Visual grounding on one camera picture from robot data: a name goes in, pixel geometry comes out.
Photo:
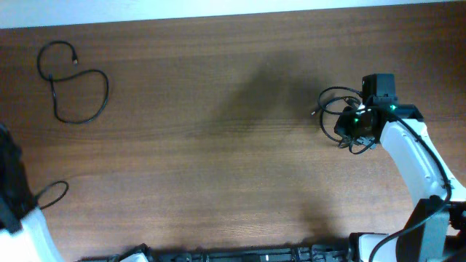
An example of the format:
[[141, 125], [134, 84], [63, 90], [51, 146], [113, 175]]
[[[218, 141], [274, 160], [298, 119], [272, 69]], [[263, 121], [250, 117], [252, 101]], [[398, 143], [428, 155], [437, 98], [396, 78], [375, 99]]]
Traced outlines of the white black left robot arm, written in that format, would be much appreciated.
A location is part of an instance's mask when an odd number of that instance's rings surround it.
[[37, 198], [31, 192], [22, 151], [1, 126], [1, 262], [62, 261]]

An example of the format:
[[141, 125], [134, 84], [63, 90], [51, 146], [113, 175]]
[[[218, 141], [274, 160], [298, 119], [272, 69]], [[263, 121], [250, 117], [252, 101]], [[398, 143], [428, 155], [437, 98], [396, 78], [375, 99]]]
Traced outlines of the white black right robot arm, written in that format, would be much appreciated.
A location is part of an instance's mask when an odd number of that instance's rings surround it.
[[392, 74], [362, 79], [347, 98], [334, 132], [347, 148], [376, 145], [391, 156], [414, 205], [405, 226], [392, 234], [360, 234], [358, 261], [464, 261], [465, 187], [454, 177], [427, 132], [419, 109], [401, 104]]

